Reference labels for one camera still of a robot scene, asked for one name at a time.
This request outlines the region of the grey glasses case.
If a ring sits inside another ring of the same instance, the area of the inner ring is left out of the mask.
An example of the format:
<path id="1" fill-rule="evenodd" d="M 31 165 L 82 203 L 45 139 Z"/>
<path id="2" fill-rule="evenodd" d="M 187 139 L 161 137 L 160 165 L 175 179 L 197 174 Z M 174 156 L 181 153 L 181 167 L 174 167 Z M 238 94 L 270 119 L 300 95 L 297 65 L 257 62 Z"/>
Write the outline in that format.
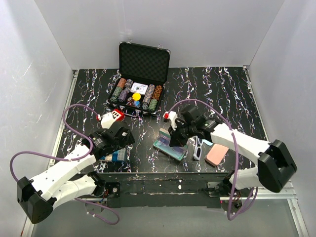
<path id="1" fill-rule="evenodd" d="M 167 130 L 161 128 L 158 132 L 157 139 L 153 143 L 153 146 L 175 160 L 181 161 L 187 153 L 188 145 L 185 145 L 184 147 L 171 147 L 169 144 L 170 134 Z"/>

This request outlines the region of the white frame sunglasses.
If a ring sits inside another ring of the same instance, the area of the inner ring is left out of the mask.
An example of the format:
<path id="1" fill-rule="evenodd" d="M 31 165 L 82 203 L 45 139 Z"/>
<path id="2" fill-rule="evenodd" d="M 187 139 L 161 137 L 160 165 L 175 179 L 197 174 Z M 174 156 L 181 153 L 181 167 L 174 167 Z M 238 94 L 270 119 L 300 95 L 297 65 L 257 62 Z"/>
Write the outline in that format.
<path id="1" fill-rule="evenodd" d="M 197 161 L 200 161 L 201 154 L 202 154 L 202 146 L 203 146 L 203 140 L 195 137 L 195 148 L 194 148 L 194 159 Z"/>

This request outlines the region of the light blue cloth under sunglasses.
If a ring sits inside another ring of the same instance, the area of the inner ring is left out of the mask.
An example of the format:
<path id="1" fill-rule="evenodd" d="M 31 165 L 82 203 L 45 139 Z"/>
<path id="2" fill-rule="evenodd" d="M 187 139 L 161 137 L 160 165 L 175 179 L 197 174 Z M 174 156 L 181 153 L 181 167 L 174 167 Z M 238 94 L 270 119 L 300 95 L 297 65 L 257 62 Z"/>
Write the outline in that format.
<path id="1" fill-rule="evenodd" d="M 203 139 L 202 141 L 203 141 L 203 143 L 206 144 L 207 146 L 212 146 L 212 145 L 213 145 L 212 142 L 207 141 L 207 140 L 205 140 L 205 139 Z"/>

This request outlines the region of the pink glasses case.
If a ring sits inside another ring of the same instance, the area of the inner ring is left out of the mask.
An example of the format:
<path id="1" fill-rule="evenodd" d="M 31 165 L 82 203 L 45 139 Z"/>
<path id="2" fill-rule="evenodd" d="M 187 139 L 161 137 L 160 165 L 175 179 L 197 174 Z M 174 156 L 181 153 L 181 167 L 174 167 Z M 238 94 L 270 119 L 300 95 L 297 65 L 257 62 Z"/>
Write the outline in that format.
<path id="1" fill-rule="evenodd" d="M 208 154 L 205 156 L 205 161 L 208 164 L 216 167 L 222 162 L 228 150 L 229 148 L 225 146 L 214 144 Z"/>

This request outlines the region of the yellow dealer button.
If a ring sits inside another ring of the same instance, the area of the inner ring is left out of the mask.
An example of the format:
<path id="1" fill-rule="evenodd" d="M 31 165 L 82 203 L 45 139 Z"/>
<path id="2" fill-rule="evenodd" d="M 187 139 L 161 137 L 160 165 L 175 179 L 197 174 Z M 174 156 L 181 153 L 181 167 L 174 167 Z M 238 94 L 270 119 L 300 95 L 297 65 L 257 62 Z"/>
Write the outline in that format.
<path id="1" fill-rule="evenodd" d="M 132 95 L 132 99 L 133 99 L 134 101 L 139 101 L 139 100 L 141 99 L 141 94 L 140 94 L 140 93 L 134 93 L 134 94 Z"/>

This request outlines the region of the white card deck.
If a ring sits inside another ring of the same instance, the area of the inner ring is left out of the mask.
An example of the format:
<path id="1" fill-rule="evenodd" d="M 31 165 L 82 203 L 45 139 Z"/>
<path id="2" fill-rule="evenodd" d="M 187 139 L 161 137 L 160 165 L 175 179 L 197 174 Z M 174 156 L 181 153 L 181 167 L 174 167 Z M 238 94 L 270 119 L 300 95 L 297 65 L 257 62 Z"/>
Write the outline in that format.
<path id="1" fill-rule="evenodd" d="M 141 95 L 145 95 L 147 89 L 148 89 L 148 85 L 147 84 L 134 82 L 132 87 L 131 87 L 130 92 L 132 92 L 132 93 L 139 93 Z"/>

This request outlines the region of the aluminium front rail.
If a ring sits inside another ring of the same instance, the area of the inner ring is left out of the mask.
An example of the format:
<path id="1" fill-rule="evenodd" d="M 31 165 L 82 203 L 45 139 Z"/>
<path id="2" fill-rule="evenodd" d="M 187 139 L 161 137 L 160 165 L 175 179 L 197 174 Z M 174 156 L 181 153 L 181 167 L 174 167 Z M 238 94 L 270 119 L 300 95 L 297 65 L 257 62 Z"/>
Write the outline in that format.
<path id="1" fill-rule="evenodd" d="M 108 225 L 78 201 L 57 208 L 46 220 L 27 221 L 25 237 L 307 237 L 298 201 L 287 189 L 259 193 L 253 206 L 230 221 L 221 202 L 205 194 L 122 196 L 120 222 Z"/>

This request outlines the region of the red yellow toy bus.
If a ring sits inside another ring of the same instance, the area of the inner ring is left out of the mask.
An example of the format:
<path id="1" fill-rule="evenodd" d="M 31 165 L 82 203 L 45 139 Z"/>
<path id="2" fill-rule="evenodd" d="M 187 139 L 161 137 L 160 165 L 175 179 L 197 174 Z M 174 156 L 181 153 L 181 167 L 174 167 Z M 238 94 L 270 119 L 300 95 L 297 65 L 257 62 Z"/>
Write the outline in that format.
<path id="1" fill-rule="evenodd" d="M 115 121 L 123 121 L 124 120 L 124 113 L 118 109 L 114 109 L 111 114 L 113 115 L 113 118 Z"/>

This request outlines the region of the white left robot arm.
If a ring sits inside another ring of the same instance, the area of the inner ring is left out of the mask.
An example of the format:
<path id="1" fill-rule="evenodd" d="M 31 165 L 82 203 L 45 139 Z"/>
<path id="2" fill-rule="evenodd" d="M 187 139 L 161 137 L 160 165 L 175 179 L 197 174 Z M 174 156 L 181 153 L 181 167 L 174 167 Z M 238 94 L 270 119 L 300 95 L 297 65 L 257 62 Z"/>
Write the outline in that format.
<path id="1" fill-rule="evenodd" d="M 101 197 L 106 182 L 95 171 L 73 180 L 84 168 L 131 145 L 135 139 L 124 121 L 114 122 L 83 139 L 63 161 L 47 171 L 17 182 L 17 201 L 33 224 L 46 219 L 58 206 L 85 195 Z"/>

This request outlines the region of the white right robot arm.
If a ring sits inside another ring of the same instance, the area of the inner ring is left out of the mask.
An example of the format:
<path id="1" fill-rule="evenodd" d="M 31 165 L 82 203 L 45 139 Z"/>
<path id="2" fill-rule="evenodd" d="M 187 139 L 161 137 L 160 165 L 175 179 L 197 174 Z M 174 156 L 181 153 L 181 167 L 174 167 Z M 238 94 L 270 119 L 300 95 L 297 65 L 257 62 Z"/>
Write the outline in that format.
<path id="1" fill-rule="evenodd" d="M 297 165 L 282 141 L 259 140 L 230 129 L 216 118 L 207 119 L 196 106 L 186 106 L 181 111 L 181 118 L 174 111 L 166 112 L 163 118 L 170 122 L 171 147 L 183 147 L 189 138 L 196 136 L 233 150 L 255 164 L 254 168 L 235 170 L 223 180 L 224 192 L 229 196 L 255 187 L 279 193 L 297 171 Z"/>

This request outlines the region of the blue grey brick block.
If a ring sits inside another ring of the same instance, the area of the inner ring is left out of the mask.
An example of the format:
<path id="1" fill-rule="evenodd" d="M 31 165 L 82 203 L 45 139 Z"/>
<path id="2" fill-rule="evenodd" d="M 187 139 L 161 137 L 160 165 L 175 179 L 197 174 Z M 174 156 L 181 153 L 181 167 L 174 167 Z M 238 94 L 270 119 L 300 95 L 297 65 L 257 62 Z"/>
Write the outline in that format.
<path id="1" fill-rule="evenodd" d="M 121 150 L 115 151 L 105 157 L 101 157 L 102 162 L 125 162 L 127 160 L 127 149 L 123 148 Z"/>

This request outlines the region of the black poker chip case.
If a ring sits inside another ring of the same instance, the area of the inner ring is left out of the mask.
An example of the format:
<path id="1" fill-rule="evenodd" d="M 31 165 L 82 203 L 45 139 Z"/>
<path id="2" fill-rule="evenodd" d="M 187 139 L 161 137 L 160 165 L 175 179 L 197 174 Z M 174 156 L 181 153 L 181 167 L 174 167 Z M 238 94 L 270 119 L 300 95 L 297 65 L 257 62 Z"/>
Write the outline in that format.
<path id="1" fill-rule="evenodd" d="M 114 101 L 112 96 L 120 79 L 116 81 L 107 104 L 114 108 L 124 108 L 131 111 L 139 111 L 145 115 L 154 115 L 158 111 L 161 97 L 164 93 L 164 86 L 168 77 L 168 69 L 171 51 L 164 48 L 141 45 L 122 41 L 119 43 L 119 77 L 125 80 L 131 79 L 134 83 L 161 86 L 162 90 L 157 99 L 156 107 L 152 110 L 145 110 L 143 106 L 136 107 L 129 105 L 127 99 L 123 102 Z"/>

